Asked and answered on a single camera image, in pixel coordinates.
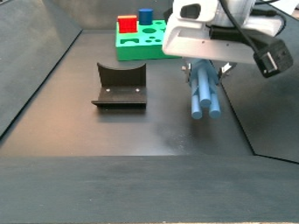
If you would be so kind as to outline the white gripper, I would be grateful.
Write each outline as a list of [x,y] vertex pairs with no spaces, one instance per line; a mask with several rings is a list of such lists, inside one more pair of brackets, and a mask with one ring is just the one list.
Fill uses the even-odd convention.
[[253,64],[253,46],[241,35],[222,10],[228,9],[242,32],[254,31],[273,37],[282,26],[276,17],[252,16],[256,0],[173,0],[166,20],[162,52],[181,59],[181,71],[189,79],[192,63],[188,58],[229,61],[218,68],[218,79],[229,75],[236,63]]

